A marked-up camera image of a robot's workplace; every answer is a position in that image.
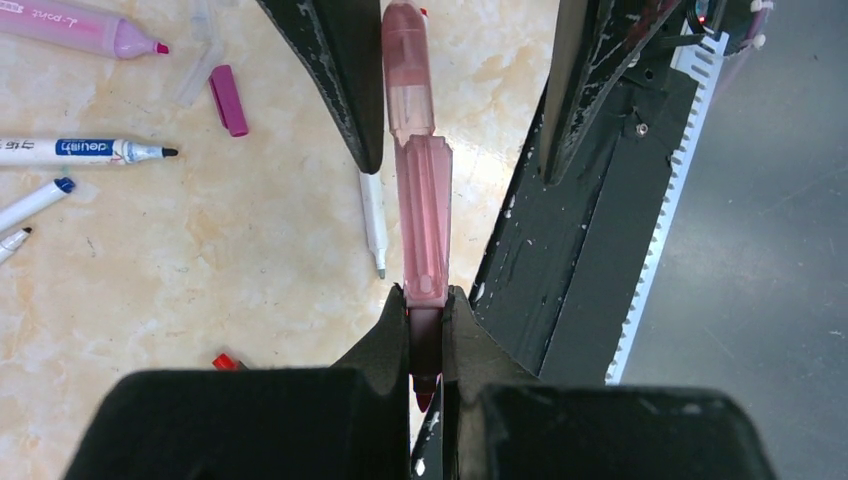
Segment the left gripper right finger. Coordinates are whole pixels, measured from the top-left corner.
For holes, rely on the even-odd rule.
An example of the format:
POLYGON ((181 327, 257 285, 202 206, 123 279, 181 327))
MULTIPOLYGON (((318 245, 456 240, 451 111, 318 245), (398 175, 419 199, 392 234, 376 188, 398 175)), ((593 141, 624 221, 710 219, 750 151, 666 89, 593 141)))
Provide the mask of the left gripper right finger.
POLYGON ((447 479, 772 479, 748 415, 703 388, 540 381, 451 287, 443 317, 447 479))

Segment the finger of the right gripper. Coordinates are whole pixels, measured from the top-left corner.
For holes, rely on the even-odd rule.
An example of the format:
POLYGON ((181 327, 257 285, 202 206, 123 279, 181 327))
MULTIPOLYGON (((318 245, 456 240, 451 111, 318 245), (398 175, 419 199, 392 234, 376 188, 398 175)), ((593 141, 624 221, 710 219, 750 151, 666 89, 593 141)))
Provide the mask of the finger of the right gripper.
POLYGON ((384 156, 378 0, 265 0, 259 6, 312 78, 360 172, 384 156))
POLYGON ((537 153, 545 184, 563 179, 613 85, 679 5, 658 0, 559 3, 537 153))

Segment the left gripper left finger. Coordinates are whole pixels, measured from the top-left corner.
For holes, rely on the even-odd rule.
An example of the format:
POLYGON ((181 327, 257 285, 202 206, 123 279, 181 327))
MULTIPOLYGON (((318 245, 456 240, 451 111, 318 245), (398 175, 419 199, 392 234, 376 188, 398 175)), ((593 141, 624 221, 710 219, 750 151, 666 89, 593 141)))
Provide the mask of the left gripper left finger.
POLYGON ((103 398, 69 479, 406 479, 409 323, 399 287, 328 367, 147 370, 103 398))

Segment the magenta marker cap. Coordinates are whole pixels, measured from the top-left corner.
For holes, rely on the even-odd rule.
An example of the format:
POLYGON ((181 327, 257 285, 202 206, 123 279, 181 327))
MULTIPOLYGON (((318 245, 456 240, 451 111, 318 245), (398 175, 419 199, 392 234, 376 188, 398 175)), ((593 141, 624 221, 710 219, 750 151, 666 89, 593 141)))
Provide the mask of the magenta marker cap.
POLYGON ((209 86, 222 126, 232 137, 246 136, 249 127, 231 66, 215 67, 209 77, 209 86))

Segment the white marker blue cap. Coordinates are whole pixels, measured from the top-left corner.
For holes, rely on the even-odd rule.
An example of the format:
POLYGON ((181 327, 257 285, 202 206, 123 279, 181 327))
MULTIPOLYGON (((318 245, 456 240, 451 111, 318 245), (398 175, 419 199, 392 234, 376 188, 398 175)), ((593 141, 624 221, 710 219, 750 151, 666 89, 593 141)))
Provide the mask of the white marker blue cap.
POLYGON ((178 155, 175 148, 125 139, 13 138, 1 141, 2 167, 123 166, 178 155))

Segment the lilac highlighter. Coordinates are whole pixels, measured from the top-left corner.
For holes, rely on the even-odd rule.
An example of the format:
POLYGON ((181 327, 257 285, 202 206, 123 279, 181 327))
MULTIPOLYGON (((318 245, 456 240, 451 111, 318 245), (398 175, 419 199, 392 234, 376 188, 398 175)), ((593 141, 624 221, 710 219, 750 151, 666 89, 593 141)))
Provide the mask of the lilac highlighter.
POLYGON ((170 53, 122 15, 62 1, 3 1, 1 31, 119 60, 170 53))

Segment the thin marker dark blue cap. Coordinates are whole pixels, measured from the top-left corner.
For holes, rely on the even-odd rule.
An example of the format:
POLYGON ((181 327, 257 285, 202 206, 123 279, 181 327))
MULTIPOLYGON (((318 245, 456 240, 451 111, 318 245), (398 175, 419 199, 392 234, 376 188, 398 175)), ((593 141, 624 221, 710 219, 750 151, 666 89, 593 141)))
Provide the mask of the thin marker dark blue cap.
POLYGON ((1 209, 1 231, 20 224, 40 211, 64 199, 76 188, 69 177, 54 179, 1 209))

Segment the thin marker pink cap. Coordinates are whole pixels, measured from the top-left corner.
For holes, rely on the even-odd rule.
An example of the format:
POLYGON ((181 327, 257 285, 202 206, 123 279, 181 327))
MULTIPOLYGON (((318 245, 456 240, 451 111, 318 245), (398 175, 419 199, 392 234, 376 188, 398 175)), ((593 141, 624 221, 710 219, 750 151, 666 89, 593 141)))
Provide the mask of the thin marker pink cap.
POLYGON ((448 297, 453 151, 435 133, 427 20, 413 1, 392 1, 381 42, 393 137, 410 324, 410 374, 426 411, 442 372, 442 315, 448 297))

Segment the thin marker black cap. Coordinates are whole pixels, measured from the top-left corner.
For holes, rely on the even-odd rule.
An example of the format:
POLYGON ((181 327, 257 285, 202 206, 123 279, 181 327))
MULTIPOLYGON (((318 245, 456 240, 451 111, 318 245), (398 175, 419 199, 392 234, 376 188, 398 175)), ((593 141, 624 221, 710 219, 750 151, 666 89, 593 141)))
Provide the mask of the thin marker black cap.
POLYGON ((0 264, 11 258, 31 236, 33 229, 24 227, 12 233, 1 241, 0 264))

